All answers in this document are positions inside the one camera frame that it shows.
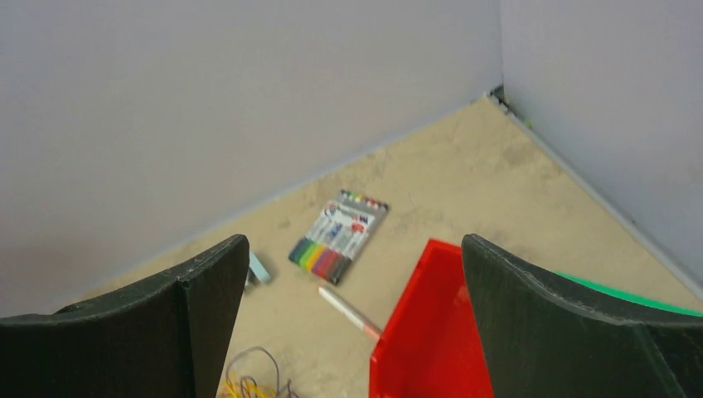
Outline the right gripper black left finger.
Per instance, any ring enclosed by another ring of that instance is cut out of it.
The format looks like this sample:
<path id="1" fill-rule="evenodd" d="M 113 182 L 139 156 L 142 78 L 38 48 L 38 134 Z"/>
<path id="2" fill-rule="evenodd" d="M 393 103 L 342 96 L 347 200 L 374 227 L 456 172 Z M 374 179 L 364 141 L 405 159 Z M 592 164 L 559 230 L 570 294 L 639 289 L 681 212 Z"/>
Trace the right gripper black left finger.
<path id="1" fill-rule="evenodd" d="M 4 397 L 213 397 L 248 273 L 233 235 L 53 314 L 1 321 Z"/>

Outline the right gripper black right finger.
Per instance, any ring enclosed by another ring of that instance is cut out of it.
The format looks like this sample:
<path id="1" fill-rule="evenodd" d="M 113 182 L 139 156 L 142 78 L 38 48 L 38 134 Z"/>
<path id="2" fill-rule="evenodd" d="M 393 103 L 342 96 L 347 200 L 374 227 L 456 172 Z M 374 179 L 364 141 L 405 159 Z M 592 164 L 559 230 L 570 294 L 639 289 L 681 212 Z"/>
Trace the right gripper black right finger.
<path id="1" fill-rule="evenodd" d="M 495 396 L 701 396 L 701 317 L 606 293 L 480 235 L 462 251 Z"/>

